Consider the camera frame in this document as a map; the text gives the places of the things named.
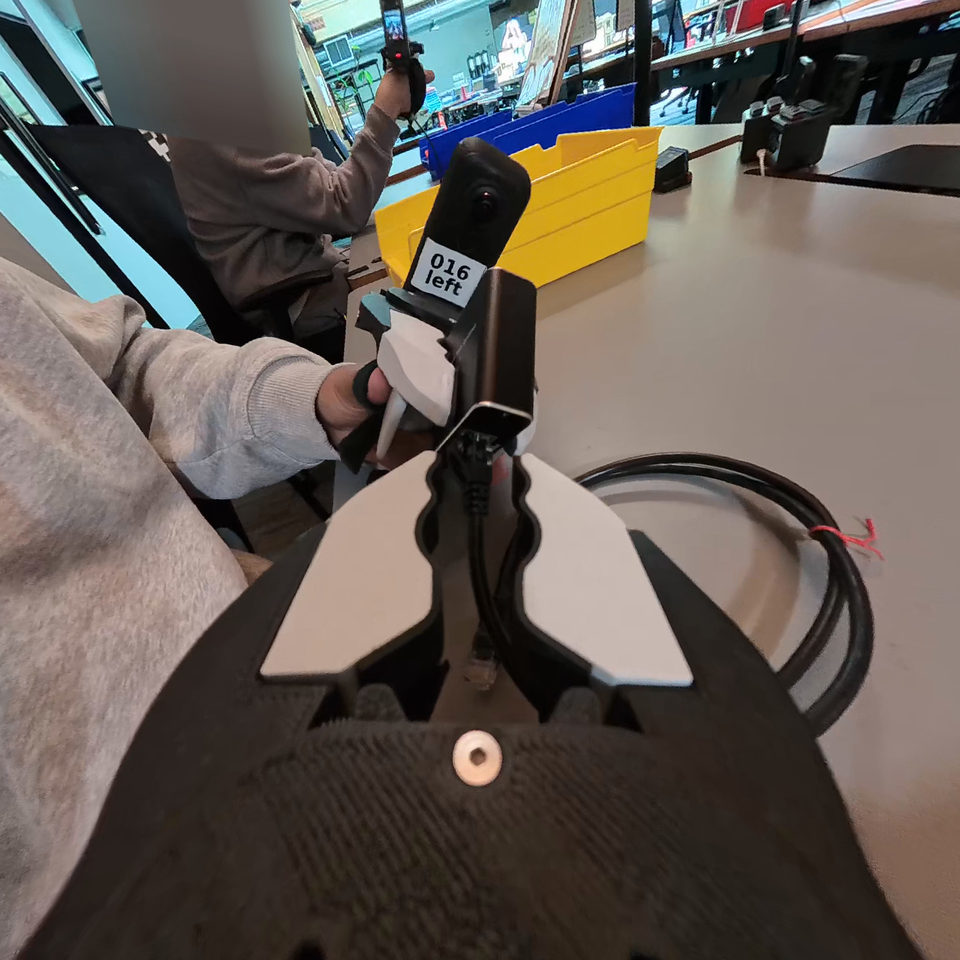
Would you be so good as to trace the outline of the black support pole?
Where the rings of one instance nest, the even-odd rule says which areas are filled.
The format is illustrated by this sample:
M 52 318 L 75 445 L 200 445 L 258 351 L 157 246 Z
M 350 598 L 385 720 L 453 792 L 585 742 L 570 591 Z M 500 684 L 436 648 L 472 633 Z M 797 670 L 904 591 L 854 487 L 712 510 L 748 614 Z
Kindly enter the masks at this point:
M 650 125 L 654 92 L 652 80 L 653 12 L 652 1 L 633 2 L 633 112 L 632 126 Z

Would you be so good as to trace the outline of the blue plastic bin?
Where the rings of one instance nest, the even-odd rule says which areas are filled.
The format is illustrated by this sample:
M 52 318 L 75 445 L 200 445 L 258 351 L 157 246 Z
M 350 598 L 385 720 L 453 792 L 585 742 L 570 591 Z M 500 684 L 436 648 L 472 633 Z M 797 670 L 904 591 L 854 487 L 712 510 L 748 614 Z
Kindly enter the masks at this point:
M 557 102 L 517 118 L 502 110 L 426 134 L 418 141 L 421 167 L 438 182 L 466 138 L 481 139 L 512 155 L 532 146 L 550 149 L 561 135 L 626 129 L 634 121 L 635 88 L 628 83 L 583 93 L 573 102 Z

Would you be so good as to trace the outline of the yellow plastic bin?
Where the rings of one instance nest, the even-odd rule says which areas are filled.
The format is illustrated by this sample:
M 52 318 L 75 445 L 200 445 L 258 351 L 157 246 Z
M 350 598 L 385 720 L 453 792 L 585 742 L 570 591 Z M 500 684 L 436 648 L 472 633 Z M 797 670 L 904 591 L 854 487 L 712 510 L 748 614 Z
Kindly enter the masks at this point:
M 541 288 L 645 241 L 662 130 L 565 133 L 513 153 L 532 194 L 496 266 Z

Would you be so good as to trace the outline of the person's left hand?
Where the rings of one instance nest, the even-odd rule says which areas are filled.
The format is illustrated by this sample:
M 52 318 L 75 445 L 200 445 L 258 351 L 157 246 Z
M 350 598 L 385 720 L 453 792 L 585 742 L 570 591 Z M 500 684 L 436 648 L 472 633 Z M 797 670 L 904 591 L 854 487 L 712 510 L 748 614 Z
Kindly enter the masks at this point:
M 316 411 L 320 424 L 335 448 L 354 429 L 366 422 L 371 410 L 354 392 L 354 381 L 362 368 L 355 364 L 333 366 L 317 394 Z M 385 404 L 391 386 L 379 366 L 374 365 L 366 380 L 366 399 L 374 406 Z M 382 470 L 393 470 L 426 450 L 432 450 L 430 432 L 399 430 L 386 453 L 379 457 L 373 448 L 366 454 L 366 463 Z

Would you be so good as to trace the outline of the wooden easel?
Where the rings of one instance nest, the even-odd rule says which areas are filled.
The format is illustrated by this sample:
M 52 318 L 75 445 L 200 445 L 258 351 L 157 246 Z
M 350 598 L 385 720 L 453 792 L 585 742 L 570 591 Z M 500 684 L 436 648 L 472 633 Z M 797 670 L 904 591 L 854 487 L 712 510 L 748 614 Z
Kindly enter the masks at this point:
M 571 48 L 592 42 L 596 33 L 594 1 L 540 1 L 514 110 L 529 114 L 555 104 Z

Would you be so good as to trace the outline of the red twist tie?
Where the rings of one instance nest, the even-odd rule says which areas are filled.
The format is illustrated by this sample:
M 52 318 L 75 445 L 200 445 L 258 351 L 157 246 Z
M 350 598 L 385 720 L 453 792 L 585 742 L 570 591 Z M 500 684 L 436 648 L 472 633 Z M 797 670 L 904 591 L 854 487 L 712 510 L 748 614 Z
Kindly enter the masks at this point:
M 836 526 L 828 524 L 818 524 L 808 529 L 810 539 L 832 538 L 834 541 L 846 547 L 846 549 L 858 551 L 864 555 L 870 555 L 881 562 L 885 561 L 885 556 L 879 546 L 879 535 L 876 523 L 870 518 L 865 517 L 861 520 L 862 531 L 854 534 L 845 532 Z

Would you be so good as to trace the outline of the black chair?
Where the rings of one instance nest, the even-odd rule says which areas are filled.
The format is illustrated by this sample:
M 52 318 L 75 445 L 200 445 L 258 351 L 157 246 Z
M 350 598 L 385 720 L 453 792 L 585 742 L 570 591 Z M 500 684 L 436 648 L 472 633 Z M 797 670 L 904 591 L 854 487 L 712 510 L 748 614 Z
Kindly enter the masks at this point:
M 186 222 L 169 162 L 122 126 L 42 126 L 31 134 L 84 192 L 180 287 L 213 338 L 242 346 L 259 331 L 228 303 Z

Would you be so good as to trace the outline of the person's left forearm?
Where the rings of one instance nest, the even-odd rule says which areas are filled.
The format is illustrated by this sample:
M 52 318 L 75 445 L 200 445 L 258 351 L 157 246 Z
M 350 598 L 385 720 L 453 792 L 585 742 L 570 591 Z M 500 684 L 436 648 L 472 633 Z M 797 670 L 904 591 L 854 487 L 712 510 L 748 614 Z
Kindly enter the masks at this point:
M 127 297 L 122 345 L 106 379 L 160 460 L 193 493 L 237 498 L 338 459 L 319 422 L 331 365 L 274 338 L 235 346 L 148 329 Z

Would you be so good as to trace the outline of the small black charger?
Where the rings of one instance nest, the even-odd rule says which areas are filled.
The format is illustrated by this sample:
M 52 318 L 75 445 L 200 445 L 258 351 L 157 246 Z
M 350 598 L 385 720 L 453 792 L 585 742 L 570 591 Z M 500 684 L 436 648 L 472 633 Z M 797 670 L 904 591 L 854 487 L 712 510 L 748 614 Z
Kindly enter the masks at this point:
M 664 195 L 687 188 L 692 183 L 690 151 L 679 147 L 667 147 L 655 162 L 653 192 Z

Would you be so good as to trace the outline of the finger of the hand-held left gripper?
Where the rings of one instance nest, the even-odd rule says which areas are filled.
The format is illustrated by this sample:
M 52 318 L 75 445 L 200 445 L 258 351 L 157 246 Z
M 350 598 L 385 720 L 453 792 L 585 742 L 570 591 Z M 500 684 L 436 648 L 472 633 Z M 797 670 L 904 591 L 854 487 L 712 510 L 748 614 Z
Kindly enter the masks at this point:
M 511 448 L 512 457 L 520 457 L 529 448 L 534 439 L 539 415 L 539 385 L 537 381 L 533 383 L 532 392 L 532 411 L 524 420 L 522 429 L 518 429 L 513 440 Z
M 390 315 L 377 365 L 390 388 L 434 426 L 451 415 L 455 370 L 438 328 L 410 315 Z

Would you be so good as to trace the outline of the wooden top table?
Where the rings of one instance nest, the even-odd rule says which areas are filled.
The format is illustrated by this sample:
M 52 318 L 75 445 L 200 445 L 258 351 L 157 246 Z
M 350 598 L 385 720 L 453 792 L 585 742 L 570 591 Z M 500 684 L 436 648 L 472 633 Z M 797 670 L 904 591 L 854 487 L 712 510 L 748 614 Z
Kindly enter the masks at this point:
M 654 92 L 694 93 L 698 125 L 736 122 L 752 101 L 772 95 L 800 57 L 816 63 L 810 93 L 820 95 L 837 55 L 865 57 L 867 70 L 845 123 L 891 125 L 913 112 L 906 88 L 947 57 L 958 62 L 957 1 L 826 2 L 793 25 L 754 28 L 655 59 Z

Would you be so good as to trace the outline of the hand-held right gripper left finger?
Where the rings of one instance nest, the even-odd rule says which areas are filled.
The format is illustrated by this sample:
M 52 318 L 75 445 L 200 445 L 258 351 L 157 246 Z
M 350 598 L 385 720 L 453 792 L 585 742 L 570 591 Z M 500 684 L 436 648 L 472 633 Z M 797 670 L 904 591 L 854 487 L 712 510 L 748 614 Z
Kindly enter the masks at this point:
M 441 589 L 425 541 L 437 460 L 422 452 L 336 510 L 261 664 L 262 679 L 403 690 L 440 667 Z

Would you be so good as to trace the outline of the black desktop device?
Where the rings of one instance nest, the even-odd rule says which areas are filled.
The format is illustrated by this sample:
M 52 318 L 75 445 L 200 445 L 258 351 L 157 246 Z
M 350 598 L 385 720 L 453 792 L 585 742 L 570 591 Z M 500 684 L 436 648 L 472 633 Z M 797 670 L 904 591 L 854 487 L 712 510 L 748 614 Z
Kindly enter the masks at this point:
M 739 162 L 756 163 L 762 173 L 807 170 L 822 159 L 832 126 L 848 118 L 859 101 L 869 66 L 863 54 L 837 54 L 822 91 L 810 91 L 817 65 L 805 55 L 774 84 L 765 101 L 752 102 L 742 115 Z

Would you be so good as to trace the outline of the black desk cover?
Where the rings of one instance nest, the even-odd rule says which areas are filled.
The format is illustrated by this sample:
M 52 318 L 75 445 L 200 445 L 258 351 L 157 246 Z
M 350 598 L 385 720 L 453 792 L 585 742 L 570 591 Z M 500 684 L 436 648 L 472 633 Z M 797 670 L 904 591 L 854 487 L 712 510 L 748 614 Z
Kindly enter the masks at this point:
M 958 198 L 959 146 L 908 145 L 828 174 L 827 178 L 842 186 Z

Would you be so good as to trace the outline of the black ethernet adapter box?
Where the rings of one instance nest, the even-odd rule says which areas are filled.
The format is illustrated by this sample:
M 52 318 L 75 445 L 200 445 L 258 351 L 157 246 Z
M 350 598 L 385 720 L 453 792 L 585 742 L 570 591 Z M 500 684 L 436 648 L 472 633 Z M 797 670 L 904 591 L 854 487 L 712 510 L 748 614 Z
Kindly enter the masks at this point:
M 455 381 L 438 450 L 473 432 L 512 456 L 512 441 L 532 411 L 536 321 L 532 282 L 502 268 L 484 274 L 442 340 Z

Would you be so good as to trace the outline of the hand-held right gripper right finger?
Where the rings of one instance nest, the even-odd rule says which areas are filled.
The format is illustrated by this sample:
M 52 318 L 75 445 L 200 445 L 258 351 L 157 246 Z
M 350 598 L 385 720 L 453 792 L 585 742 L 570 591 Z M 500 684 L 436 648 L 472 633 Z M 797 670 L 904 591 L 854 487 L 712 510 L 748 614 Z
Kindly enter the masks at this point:
M 519 457 L 520 506 L 536 545 L 520 576 L 520 613 L 607 687 L 688 688 L 689 663 L 623 520 L 539 457 Z

